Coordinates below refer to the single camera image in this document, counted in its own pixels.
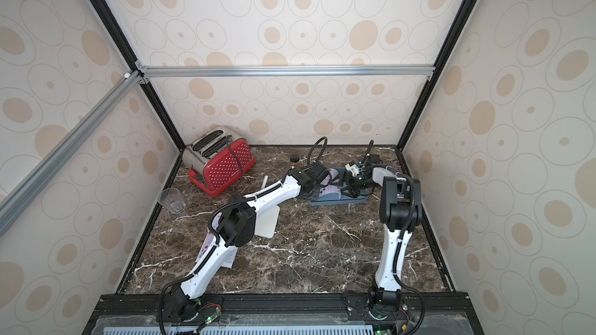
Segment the white menu holder stand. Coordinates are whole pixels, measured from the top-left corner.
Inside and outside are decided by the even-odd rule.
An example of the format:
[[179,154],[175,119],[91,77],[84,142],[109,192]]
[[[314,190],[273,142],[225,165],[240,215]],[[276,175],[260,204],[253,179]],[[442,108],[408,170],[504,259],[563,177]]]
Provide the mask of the white menu holder stand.
[[255,235],[257,237],[270,239],[274,236],[279,218],[282,191],[282,182],[277,181],[252,195],[254,200],[251,200],[248,205],[255,208]]

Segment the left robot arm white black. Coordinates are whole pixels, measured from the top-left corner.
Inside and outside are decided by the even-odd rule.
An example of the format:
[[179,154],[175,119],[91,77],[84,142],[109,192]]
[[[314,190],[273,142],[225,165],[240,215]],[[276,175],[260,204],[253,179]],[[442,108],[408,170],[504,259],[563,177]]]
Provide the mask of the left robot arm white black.
[[208,223],[214,240],[208,245],[206,253],[187,276],[169,282],[161,290],[157,314],[159,327],[164,327],[167,308],[173,309],[175,317],[179,319],[194,318],[198,311],[191,306],[203,296],[224,262],[238,248],[251,241],[258,218],[289,199],[309,197],[328,175],[329,170],[319,162],[300,168],[292,167],[282,180],[250,195],[235,196],[218,209],[212,215],[213,218],[219,218],[217,227],[213,227],[213,220]]

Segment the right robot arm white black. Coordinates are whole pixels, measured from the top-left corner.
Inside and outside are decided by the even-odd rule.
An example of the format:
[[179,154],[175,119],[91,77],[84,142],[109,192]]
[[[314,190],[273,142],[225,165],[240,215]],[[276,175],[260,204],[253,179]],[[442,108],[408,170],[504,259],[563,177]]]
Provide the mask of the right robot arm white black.
[[380,164],[347,164],[344,181],[353,193],[381,188],[379,217],[383,224],[383,249],[375,283],[369,290],[368,310],[372,318],[386,319],[403,308],[404,291],[422,297],[419,290],[402,279],[408,243],[422,220],[420,181]]

